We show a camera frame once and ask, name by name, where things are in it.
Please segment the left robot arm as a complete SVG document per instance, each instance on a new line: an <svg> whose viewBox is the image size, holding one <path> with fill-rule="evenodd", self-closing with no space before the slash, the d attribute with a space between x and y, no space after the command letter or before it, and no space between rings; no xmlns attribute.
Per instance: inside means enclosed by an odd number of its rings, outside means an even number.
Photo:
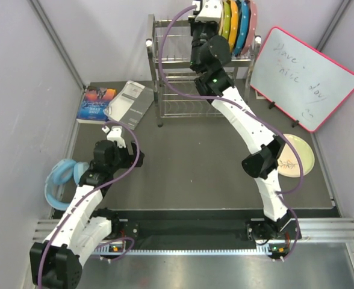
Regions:
<svg viewBox="0 0 354 289"><path fill-rule="evenodd" d="M117 213L99 209L105 194L117 182L114 174L125 175L143 164L138 141L131 142L133 153L123 140L96 143L94 158L79 177L75 195L56 227L43 242L35 242L29 252L31 277L38 288L76 288L86 261L98 249L120 243L119 257L135 244L124 235Z"/></svg>

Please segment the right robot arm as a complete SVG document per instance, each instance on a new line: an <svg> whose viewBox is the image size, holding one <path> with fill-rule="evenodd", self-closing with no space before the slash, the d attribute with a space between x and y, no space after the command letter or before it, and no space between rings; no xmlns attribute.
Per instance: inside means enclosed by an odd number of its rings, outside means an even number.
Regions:
<svg viewBox="0 0 354 289"><path fill-rule="evenodd" d="M231 60L227 41L217 30L216 21L197 21L197 14L188 18L190 23L190 69L198 74L194 83L201 96L220 111L247 145L250 154L241 162L251 176L263 202L263 228L272 238L286 233L291 219L289 209L280 199L278 158L285 146L284 139L254 119L234 81L225 72L224 65Z"/></svg>

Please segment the beige bird plate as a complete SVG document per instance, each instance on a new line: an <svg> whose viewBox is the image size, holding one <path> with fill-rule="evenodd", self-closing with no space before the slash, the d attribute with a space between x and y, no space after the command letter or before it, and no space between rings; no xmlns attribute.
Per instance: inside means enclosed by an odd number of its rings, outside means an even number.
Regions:
<svg viewBox="0 0 354 289"><path fill-rule="evenodd" d="M222 14L221 14L221 18L220 18L220 26L219 26L219 32L218 32L218 34L220 36L223 35L223 28L224 28L224 23L225 23L225 9L224 9L223 1L221 1L221 6L222 6Z"/></svg>

